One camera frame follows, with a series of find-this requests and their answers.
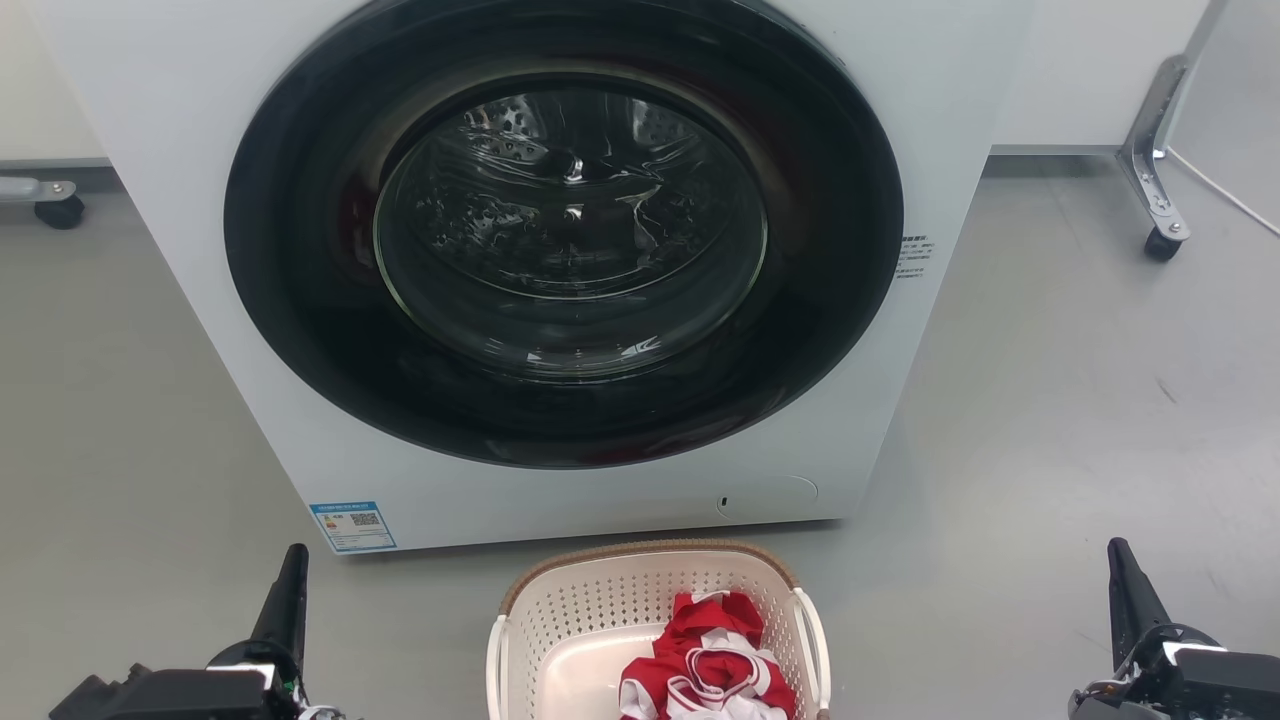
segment door glass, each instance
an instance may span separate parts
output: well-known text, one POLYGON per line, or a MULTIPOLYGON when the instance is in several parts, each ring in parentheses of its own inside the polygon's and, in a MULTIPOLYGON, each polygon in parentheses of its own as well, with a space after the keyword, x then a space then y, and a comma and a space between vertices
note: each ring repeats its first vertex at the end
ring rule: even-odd
POLYGON ((620 92, 511 95, 438 124, 387 182, 384 281, 435 340, 531 379, 632 374, 755 281, 753 176, 690 118, 620 92))

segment metal table leg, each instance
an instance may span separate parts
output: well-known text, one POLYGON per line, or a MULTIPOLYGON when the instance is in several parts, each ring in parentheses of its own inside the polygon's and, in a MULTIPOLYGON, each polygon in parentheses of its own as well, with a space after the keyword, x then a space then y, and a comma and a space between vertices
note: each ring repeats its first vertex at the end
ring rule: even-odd
POLYGON ((1170 119, 1170 110, 1179 96, 1179 86, 1189 69, 1187 55, 1174 55, 1161 63, 1156 79, 1147 91, 1147 99, 1138 110, 1138 118, 1129 129, 1129 137, 1119 152, 1120 167, 1133 188, 1142 196, 1155 223, 1155 228, 1147 236, 1144 251, 1156 260, 1172 258, 1183 241, 1192 236, 1187 222, 1170 200, 1165 184, 1160 182, 1156 168, 1157 156, 1164 156, 1164 147, 1157 146, 1157 137, 1162 136, 1162 126, 1170 119))
POLYGON ((76 183, 70 181, 0 177, 0 205, 6 202, 35 204, 36 217, 60 231, 78 225, 84 214, 84 202, 76 197, 76 183))

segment basket handle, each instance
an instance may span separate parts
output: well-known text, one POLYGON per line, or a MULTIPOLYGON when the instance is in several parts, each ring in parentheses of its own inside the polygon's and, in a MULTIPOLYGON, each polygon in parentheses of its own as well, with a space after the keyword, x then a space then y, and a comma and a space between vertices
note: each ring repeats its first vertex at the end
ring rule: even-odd
POLYGON ((507 646, 507 616, 499 615, 489 630, 489 650, 485 652, 484 689, 489 701, 489 720, 502 717, 502 664, 503 648, 507 646))
POLYGON ((813 638, 813 642, 809 643, 809 664, 818 673, 818 717, 827 720, 827 708, 831 707, 831 656, 827 655, 827 634, 822 632, 822 619, 818 618, 818 609, 813 606, 809 596, 800 588, 795 588, 792 592, 800 601, 800 616, 804 619, 809 637, 813 638))

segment washing machine door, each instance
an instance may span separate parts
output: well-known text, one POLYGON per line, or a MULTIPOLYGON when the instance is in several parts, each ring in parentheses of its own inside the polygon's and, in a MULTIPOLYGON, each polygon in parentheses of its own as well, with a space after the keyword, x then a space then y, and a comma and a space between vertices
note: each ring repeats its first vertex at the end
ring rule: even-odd
POLYGON ((901 231, 838 61, 731 0, 369 5, 270 92, 225 205, 244 307, 303 380, 541 468, 777 411, 865 331, 901 231))

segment brown basket rim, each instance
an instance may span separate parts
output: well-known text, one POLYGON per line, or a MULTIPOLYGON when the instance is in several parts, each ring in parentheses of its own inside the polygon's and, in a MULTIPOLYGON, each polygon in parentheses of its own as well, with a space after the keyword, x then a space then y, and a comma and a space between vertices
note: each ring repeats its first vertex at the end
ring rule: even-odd
POLYGON ((780 575, 787 582, 791 588, 800 587, 796 580, 795 574, 787 568, 786 562, 778 559, 768 550, 760 546, 739 542, 739 541, 724 541, 724 539, 666 539, 666 541, 646 541, 646 542, 628 542, 622 544, 609 544, 604 547, 593 547, 589 550, 580 550, 577 552, 568 552, 564 555, 557 555, 543 560, 538 565, 534 565, 525 571, 515 583, 512 583, 511 589, 507 591, 507 596, 502 598, 502 606, 499 612, 502 615, 511 615, 512 607, 516 605, 516 598, 520 597, 521 591, 534 580, 534 578, 556 570, 558 568, 566 568, 568 565, 577 565, 579 562, 589 562, 591 560, 605 560, 609 557, 626 557, 628 555, 648 555, 655 552, 696 552, 696 551, 718 551, 718 552, 741 552, 742 555, 750 555, 765 564, 772 566, 778 571, 780 575))

